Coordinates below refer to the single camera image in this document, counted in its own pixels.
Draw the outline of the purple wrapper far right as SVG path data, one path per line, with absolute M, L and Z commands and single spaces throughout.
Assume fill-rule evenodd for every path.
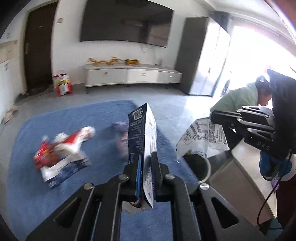
M 116 147 L 123 159 L 128 160 L 128 123 L 119 121 L 114 123 Z

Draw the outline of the beige slippers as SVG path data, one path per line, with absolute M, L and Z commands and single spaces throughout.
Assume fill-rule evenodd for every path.
M 16 105 L 12 105 L 11 108 L 6 112 L 6 115 L 4 116 L 3 123 L 6 124 L 14 115 L 14 113 L 18 110 L 18 107 Z

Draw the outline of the blue shaggy rug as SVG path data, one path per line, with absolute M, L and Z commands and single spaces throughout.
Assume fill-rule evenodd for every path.
M 11 229 L 18 240 L 25 240 L 83 184 L 106 183 L 123 172 L 128 162 L 117 148 L 113 124 L 128 123 L 128 114 L 136 108 L 130 100 L 102 102 L 42 114 L 23 123 L 12 149 L 6 188 Z M 84 154 L 62 157 L 57 167 L 35 167 L 34 156 L 44 136 L 51 142 L 60 133 L 71 135 L 86 126 L 93 127 L 95 135 L 82 143 Z M 170 173 L 197 183 L 185 161 L 177 161 L 175 148 L 159 127 L 157 155 Z M 153 209 L 136 214 L 123 210 L 120 240 L 173 240 L 170 204 L 154 202 Z

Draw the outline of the person in green shirt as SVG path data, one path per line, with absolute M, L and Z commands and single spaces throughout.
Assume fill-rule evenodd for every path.
M 222 97 L 211 107 L 210 113 L 215 110 L 236 112 L 243 106 L 266 106 L 271 99 L 270 83 L 264 76 L 260 76 L 255 82 L 235 89 Z

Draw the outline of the white tv console cabinet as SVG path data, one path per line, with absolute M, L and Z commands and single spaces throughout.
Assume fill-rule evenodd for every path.
M 182 73 L 168 67 L 139 64 L 87 64 L 85 87 L 119 84 L 179 84 Z

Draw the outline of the large white paper bag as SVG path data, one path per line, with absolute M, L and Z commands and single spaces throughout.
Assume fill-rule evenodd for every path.
M 195 120 L 176 144 L 178 160 L 193 154 L 206 159 L 228 150 L 230 148 L 223 126 L 213 123 L 210 118 Z

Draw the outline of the red snack bag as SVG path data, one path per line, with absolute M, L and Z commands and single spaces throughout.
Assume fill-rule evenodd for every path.
M 47 135 L 43 136 L 41 146 L 34 155 L 34 161 L 36 169 L 43 166 L 52 167 L 61 161 Z

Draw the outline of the dark tall cabinet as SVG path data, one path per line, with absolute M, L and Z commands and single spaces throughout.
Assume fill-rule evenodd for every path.
M 230 35 L 212 18 L 186 18 L 175 69 L 187 95 L 213 97 L 226 64 Z

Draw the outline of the red white shopping bag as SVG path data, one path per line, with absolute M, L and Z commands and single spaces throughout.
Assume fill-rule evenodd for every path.
M 70 78 L 66 71 L 59 70 L 52 78 L 59 97 L 72 92 Z

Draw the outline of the wall mounted black television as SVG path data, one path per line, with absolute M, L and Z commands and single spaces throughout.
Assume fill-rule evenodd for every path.
M 167 47 L 173 13 L 151 1 L 87 1 L 80 41 L 126 41 Z

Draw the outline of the round trash bin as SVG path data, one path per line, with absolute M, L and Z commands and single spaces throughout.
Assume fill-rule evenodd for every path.
M 211 164 L 208 159 L 198 154 L 183 156 L 185 162 L 198 179 L 198 183 L 206 182 L 211 176 Z

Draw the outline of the golden tiger ornament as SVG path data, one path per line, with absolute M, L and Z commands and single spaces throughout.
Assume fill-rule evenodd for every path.
M 125 65 L 139 65 L 138 59 L 125 59 L 124 60 Z

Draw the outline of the dark blue white carton box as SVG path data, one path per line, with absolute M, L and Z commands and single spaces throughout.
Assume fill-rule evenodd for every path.
M 135 154 L 142 154 L 142 175 L 139 199 L 124 202 L 123 210 L 129 214 L 153 208 L 151 153 L 157 150 L 157 125 L 148 103 L 128 115 L 128 162 L 134 164 Z

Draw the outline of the white wall cabinet unit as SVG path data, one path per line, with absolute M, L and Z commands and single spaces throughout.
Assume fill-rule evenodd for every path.
M 1 43 L 1 122 L 16 97 L 15 74 L 13 71 L 16 54 L 16 40 Z

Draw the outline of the dark brown entrance door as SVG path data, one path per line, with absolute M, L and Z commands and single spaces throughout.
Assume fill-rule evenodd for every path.
M 57 2 L 46 4 L 28 15 L 23 59 L 29 93 L 52 84 L 51 38 L 57 5 Z

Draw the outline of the golden dragon ornament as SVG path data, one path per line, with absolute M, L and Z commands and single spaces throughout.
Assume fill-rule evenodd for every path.
M 91 63 L 94 66 L 99 66 L 102 64 L 105 65 L 113 65 L 115 63 L 119 63 L 121 60 L 116 57 L 112 57 L 110 60 L 96 60 L 94 58 L 88 58 L 87 62 Z

